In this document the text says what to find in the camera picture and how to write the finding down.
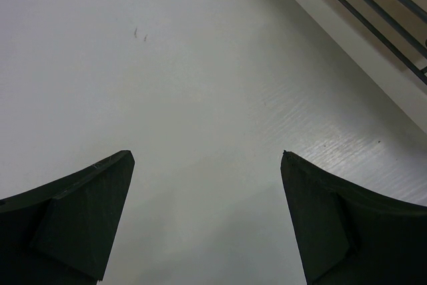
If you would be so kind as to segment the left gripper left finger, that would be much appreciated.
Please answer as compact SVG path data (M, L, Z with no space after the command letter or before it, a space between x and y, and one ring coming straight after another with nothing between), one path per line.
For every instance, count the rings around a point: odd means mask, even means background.
M122 150L1 200L2 284L103 280L135 160Z

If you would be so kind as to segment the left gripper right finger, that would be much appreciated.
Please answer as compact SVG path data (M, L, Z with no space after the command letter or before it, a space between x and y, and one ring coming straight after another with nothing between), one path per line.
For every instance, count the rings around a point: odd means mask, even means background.
M307 284L425 284L426 207L284 152L281 175Z

